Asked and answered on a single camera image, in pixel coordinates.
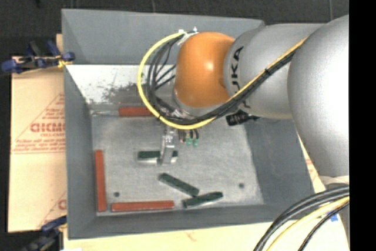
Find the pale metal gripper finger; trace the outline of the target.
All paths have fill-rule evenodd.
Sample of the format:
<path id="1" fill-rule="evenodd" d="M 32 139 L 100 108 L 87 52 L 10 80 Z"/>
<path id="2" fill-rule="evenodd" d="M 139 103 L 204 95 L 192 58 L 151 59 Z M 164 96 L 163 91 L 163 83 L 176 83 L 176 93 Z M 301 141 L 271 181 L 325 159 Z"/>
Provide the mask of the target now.
<path id="1" fill-rule="evenodd" d="M 167 135 L 164 134 L 161 138 L 161 146 L 160 146 L 160 156 L 159 156 L 159 164 L 162 165 L 164 164 L 164 159 L 166 155 L 166 148 L 167 148 Z"/>
<path id="2" fill-rule="evenodd" d="M 177 150 L 175 149 L 174 140 L 169 140 L 166 143 L 166 163 L 171 164 L 177 158 Z"/>

